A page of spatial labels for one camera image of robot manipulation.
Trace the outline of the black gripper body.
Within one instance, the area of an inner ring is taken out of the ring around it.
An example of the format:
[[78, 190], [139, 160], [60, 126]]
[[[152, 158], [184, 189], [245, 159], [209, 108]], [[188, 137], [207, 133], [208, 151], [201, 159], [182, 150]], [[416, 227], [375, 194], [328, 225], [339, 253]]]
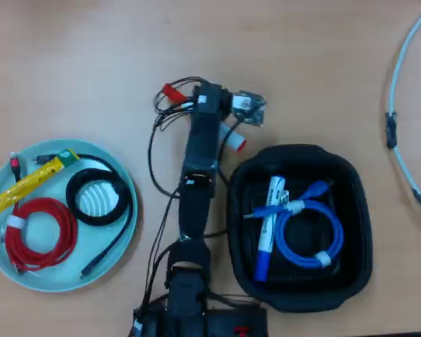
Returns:
[[205, 81], [192, 91], [192, 114], [217, 114], [228, 117], [231, 113], [233, 94], [219, 84]]

